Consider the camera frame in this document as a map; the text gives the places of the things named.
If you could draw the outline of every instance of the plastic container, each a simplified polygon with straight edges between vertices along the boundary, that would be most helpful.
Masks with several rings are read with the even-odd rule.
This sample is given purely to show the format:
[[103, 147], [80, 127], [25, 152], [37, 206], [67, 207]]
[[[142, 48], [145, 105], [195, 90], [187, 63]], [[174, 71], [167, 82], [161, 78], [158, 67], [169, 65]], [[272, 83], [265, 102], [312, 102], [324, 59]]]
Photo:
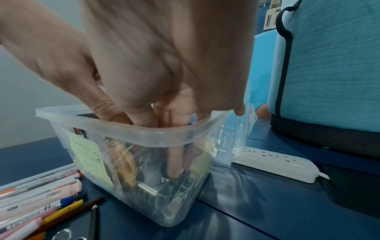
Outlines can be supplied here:
[[88, 179], [171, 227], [186, 217], [214, 160], [231, 163], [244, 146], [249, 86], [246, 93], [242, 117], [218, 111], [210, 119], [171, 129], [102, 121], [84, 105], [41, 108], [36, 115], [50, 121]]

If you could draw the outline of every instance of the sticky note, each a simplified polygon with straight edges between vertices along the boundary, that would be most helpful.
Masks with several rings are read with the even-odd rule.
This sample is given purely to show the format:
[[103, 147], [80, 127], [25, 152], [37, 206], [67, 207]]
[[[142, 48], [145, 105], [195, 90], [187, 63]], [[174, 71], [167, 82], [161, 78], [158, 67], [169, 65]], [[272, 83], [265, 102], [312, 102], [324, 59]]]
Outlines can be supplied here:
[[67, 136], [70, 140], [71, 148], [84, 170], [103, 181], [108, 187], [113, 188], [114, 184], [106, 172], [99, 146], [69, 131], [67, 131]]

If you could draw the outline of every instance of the hand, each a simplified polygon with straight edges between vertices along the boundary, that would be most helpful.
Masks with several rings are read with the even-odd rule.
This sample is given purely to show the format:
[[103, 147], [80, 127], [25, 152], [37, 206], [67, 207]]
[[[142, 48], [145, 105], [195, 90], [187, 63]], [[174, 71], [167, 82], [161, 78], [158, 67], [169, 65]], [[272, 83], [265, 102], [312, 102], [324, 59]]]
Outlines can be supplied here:
[[84, 33], [33, 0], [3, 0], [0, 42], [27, 68], [86, 104], [99, 118], [131, 123], [99, 88]]
[[[90, 50], [133, 124], [176, 127], [213, 110], [243, 115], [257, 0], [82, 0]], [[167, 152], [177, 178], [183, 147]]]

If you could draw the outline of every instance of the power strip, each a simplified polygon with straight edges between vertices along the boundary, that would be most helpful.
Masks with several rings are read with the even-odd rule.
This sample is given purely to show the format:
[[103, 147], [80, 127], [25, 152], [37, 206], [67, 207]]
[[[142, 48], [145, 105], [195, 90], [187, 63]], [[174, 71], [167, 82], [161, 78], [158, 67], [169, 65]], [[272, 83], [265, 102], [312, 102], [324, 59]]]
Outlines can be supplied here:
[[327, 175], [320, 173], [317, 166], [307, 159], [257, 148], [244, 147], [244, 151], [234, 162], [306, 183], [313, 183], [317, 176], [328, 179]]

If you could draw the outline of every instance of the blue table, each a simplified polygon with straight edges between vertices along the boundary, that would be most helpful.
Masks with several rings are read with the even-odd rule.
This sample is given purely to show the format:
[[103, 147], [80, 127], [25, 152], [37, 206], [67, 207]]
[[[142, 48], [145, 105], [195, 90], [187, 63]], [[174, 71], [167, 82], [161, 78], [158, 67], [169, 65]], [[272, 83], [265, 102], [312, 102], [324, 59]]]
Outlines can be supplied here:
[[[259, 119], [246, 145], [316, 163], [380, 175], [380, 161], [284, 137]], [[71, 163], [57, 138], [0, 149], [0, 185]], [[333, 203], [318, 182], [302, 183], [248, 168], [214, 166], [186, 219], [163, 228], [84, 180], [89, 199], [104, 195], [100, 239], [380, 239], [380, 219]], [[53, 229], [87, 229], [88, 214]]]

